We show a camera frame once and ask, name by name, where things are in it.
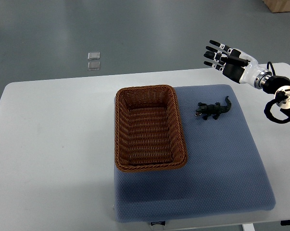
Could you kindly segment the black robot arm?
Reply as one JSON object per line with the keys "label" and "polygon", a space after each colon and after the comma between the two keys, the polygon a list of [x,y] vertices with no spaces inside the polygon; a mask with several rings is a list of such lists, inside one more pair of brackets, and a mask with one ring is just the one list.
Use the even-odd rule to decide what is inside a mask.
{"label": "black robot arm", "polygon": [[[277,124],[286,124],[290,122],[290,79],[282,76],[271,76],[262,84],[262,89],[268,94],[273,94],[274,98],[269,101],[264,109],[265,116],[272,122]],[[271,108],[277,105],[280,112],[287,116],[281,120],[276,118]]]}

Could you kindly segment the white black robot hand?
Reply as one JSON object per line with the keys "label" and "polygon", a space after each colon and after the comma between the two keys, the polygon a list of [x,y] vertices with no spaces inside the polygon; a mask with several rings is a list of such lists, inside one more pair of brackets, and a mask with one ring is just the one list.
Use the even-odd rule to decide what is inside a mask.
{"label": "white black robot hand", "polygon": [[210,40],[206,47],[204,64],[220,71],[224,76],[239,84],[249,84],[256,89],[263,87],[262,81],[273,73],[261,67],[258,61],[247,53],[223,43]]}

